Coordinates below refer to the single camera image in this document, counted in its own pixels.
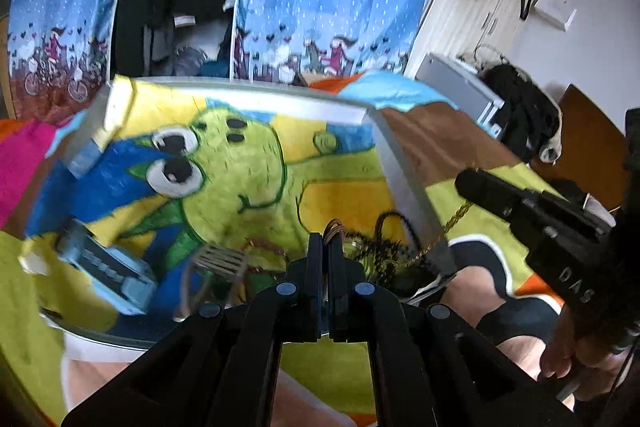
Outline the right hand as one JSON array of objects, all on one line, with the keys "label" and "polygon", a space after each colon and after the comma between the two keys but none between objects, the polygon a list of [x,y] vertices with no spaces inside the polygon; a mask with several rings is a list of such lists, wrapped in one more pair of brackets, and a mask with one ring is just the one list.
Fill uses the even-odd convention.
[{"label": "right hand", "polygon": [[626,378],[628,365],[634,358],[631,351],[629,346],[615,353],[601,337],[578,334],[574,313],[569,306],[564,306],[542,352],[540,375],[563,378],[570,373],[573,363],[579,362],[586,370],[574,396],[576,400],[589,401],[609,393]]}]

